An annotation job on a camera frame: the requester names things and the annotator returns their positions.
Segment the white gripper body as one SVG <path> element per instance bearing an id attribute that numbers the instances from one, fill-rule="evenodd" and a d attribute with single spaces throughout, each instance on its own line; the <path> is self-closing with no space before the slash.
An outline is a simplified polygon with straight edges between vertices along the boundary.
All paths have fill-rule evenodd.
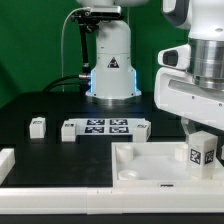
<path id="1" fill-rule="evenodd" d="M 186 72 L 160 68 L 154 101 L 161 110 L 224 131 L 224 91 L 200 88 Z"/>

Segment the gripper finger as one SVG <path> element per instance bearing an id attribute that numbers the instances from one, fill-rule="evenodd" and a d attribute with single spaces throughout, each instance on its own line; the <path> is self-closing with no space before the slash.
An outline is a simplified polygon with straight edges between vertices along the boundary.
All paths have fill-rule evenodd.
<path id="1" fill-rule="evenodd" d="M 190 134 L 193 134 L 196 132 L 194 122 L 188 118 L 182 117 L 181 125 L 186 136 L 189 136 Z"/>

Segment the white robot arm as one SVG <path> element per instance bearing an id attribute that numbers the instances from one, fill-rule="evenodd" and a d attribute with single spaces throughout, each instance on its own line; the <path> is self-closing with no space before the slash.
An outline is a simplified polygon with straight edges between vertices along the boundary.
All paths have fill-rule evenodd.
<path id="1" fill-rule="evenodd" d="M 130 62 L 130 28 L 121 9 L 149 0 L 76 1 L 87 29 L 97 31 L 97 62 L 87 95 L 101 101 L 139 95 Z M 162 0 L 162 13 L 189 34 L 187 44 L 158 53 L 156 106 L 224 131 L 224 0 Z"/>

